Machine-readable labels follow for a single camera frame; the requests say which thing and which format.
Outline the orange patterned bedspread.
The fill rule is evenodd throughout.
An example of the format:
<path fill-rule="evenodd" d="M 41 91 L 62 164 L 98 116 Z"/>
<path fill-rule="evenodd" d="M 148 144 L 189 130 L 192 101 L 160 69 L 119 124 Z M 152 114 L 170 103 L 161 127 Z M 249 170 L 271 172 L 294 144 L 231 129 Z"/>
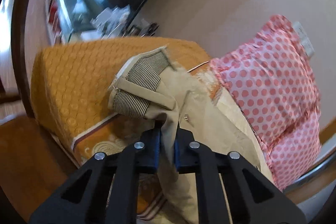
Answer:
<path fill-rule="evenodd" d="M 209 65 L 210 56 L 197 43 L 167 38 L 115 38 L 56 46 L 38 53 L 31 77 L 31 101 L 38 122 L 79 164 L 97 152 L 121 152 L 153 128 L 155 121 L 110 110 L 110 85 L 131 57 L 160 47 L 189 73 Z M 141 175 L 137 220 L 154 223 L 166 202 L 158 173 Z"/>

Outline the beige khaki pants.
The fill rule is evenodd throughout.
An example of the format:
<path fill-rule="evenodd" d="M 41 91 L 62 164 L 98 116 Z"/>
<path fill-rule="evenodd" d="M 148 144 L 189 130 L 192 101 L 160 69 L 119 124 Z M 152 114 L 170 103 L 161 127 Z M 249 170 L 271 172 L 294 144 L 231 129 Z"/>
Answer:
<path fill-rule="evenodd" d="M 110 85 L 108 107 L 132 118 L 161 121 L 158 179 L 167 202 L 154 223 L 197 223 L 195 179 L 173 165 L 177 129 L 214 152 L 237 151 L 272 178 L 258 140 L 231 94 L 204 64 L 192 73 L 171 61 L 165 47 L 131 57 Z"/>

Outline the dark wooden chair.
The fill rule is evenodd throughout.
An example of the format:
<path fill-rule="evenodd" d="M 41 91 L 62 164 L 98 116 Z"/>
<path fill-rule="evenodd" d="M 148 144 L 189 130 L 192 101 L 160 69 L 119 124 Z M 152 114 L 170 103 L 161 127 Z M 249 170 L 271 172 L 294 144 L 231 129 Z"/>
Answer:
<path fill-rule="evenodd" d="M 1 88 L 1 105 L 21 101 L 25 109 L 1 119 L 1 223 L 27 223 L 31 214 L 77 167 L 35 120 L 25 62 L 29 0 L 14 0 L 11 59 L 17 89 Z"/>

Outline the white tissue pack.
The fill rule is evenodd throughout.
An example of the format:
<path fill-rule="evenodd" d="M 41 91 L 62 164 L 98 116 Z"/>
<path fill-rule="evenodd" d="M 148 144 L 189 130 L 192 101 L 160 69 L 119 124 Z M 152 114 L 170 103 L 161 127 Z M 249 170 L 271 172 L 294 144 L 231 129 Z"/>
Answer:
<path fill-rule="evenodd" d="M 129 15 L 129 5 L 124 8 L 115 7 L 113 10 L 107 7 L 91 20 L 91 24 L 103 37 L 115 38 L 123 35 Z"/>

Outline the large pink polka-dot pillow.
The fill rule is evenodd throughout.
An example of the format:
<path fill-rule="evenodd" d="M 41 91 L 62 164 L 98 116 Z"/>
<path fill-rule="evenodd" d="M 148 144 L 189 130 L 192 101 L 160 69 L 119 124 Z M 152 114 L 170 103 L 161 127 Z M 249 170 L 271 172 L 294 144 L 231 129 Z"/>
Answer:
<path fill-rule="evenodd" d="M 212 59 L 210 68 L 262 145 L 270 147 L 286 134 L 295 137 L 296 144 L 318 142 L 318 87 L 285 16 L 272 16 L 249 42 Z"/>

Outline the white TV cabinet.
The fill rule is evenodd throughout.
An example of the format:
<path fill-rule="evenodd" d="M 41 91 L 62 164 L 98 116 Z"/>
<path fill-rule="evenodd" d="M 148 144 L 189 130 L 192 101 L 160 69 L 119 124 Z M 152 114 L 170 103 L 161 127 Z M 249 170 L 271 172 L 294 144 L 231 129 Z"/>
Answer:
<path fill-rule="evenodd" d="M 62 43 L 91 41 L 101 38 L 92 20 L 103 11 L 95 0 L 51 0 L 57 6 Z"/>

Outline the white wall socket plate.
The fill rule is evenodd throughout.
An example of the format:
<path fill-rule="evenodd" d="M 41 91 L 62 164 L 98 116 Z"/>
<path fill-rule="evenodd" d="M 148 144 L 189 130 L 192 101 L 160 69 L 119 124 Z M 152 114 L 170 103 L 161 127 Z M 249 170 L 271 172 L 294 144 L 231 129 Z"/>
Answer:
<path fill-rule="evenodd" d="M 304 30 L 300 22 L 294 22 L 293 29 L 298 35 L 300 43 L 303 46 L 303 49 L 305 50 L 308 59 L 311 59 L 312 56 L 315 54 L 315 50 L 313 48 L 312 43 L 310 42 L 310 39 L 307 36 L 306 31 Z"/>

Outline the small pink polka-dot pillow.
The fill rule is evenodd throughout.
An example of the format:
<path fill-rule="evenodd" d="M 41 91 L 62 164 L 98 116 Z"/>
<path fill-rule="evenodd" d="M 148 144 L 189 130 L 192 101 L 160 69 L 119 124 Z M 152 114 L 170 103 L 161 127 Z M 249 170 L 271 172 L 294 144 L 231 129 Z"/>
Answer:
<path fill-rule="evenodd" d="M 295 122 L 271 146 L 266 162 L 273 182 L 284 190 L 302 176 L 316 161 L 321 151 L 319 140 L 319 111 Z"/>

